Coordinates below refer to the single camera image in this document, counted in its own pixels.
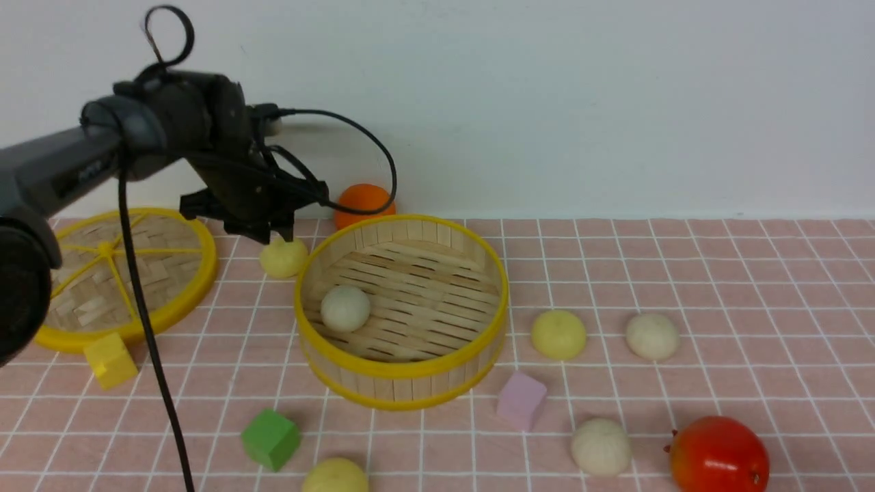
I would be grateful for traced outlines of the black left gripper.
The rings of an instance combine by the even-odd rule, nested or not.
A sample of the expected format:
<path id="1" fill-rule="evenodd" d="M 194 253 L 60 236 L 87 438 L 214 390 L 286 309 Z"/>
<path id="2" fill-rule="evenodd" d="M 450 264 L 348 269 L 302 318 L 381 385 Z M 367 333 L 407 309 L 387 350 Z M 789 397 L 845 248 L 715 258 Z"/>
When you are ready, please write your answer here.
<path id="1" fill-rule="evenodd" d="M 293 242 L 297 210 L 322 204 L 328 185 L 268 136 L 281 129 L 282 116 L 291 115 L 274 103 L 247 107 L 250 139 L 236 154 L 201 152 L 187 157 L 206 185 L 179 200 L 185 220 L 207 218 L 222 223 L 232 236 L 269 244 L 273 236 Z"/>

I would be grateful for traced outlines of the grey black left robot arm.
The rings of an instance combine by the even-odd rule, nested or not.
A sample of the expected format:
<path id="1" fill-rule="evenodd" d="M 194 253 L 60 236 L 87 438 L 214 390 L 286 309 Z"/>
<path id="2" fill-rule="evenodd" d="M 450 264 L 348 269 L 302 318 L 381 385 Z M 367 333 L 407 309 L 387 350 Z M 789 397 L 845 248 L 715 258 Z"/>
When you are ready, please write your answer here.
<path id="1" fill-rule="evenodd" d="M 290 238 L 297 210 L 326 200 L 326 183 L 269 162 L 265 135 L 275 104 L 250 105 L 220 74 L 150 68 L 88 102 L 79 124 L 2 149 L 2 362 L 34 339 L 50 305 L 62 252 L 48 220 L 110 178 L 146 180 L 187 160 L 205 188 L 185 194 L 187 220 L 268 243 Z"/>

